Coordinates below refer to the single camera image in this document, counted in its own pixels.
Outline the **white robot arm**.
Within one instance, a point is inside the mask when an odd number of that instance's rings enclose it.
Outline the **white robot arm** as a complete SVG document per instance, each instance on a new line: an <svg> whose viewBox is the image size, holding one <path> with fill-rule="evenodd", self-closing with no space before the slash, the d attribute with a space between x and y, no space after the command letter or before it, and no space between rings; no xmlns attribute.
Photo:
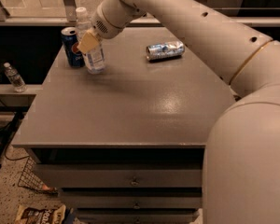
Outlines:
<svg viewBox="0 0 280 224"><path fill-rule="evenodd" d="M280 42L194 0L104 0L79 50L146 12L240 96L207 140L203 224L280 224Z"/></svg>

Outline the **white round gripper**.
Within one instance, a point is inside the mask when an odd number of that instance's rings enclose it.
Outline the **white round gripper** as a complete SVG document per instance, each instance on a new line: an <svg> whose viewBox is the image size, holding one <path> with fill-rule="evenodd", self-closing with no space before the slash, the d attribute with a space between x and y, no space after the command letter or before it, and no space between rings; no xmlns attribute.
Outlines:
<svg viewBox="0 0 280 224"><path fill-rule="evenodd" d="M77 48L86 54L100 44L101 38L114 38L131 21L144 14L144 11L131 7L121 0L104 0L91 15L93 28L77 31Z"/></svg>

